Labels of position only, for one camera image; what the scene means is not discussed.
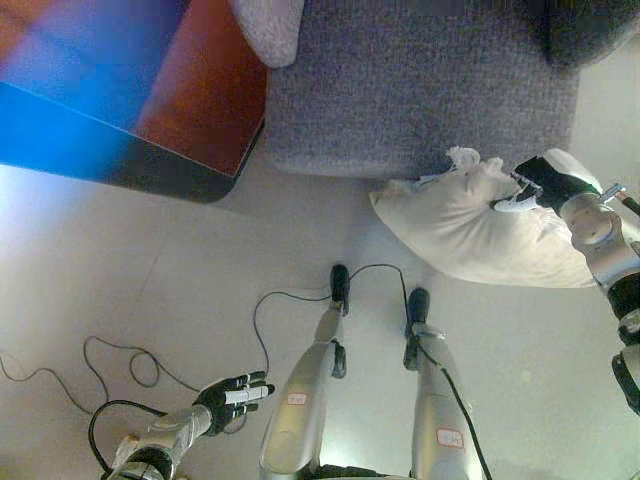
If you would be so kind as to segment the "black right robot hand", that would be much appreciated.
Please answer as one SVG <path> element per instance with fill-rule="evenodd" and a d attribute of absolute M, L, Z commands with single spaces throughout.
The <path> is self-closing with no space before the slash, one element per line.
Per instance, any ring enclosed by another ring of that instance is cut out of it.
<path fill-rule="evenodd" d="M 580 172 L 581 168 L 573 157 L 563 159 L 552 157 L 551 153 L 533 157 L 511 173 L 520 190 L 495 201 L 491 208 L 502 213 L 551 208 L 558 214 L 566 202 L 578 195 L 601 193 L 590 173 Z"/>

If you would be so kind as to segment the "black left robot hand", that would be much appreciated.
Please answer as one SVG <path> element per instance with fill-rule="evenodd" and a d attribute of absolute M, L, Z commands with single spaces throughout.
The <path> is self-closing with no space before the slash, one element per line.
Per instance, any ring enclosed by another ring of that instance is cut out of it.
<path fill-rule="evenodd" d="M 209 413 L 210 424 L 204 435 L 222 433 L 233 420 L 255 412 L 258 403 L 274 392 L 275 386 L 266 382 L 265 371 L 222 379 L 204 388 L 193 402 Z"/>

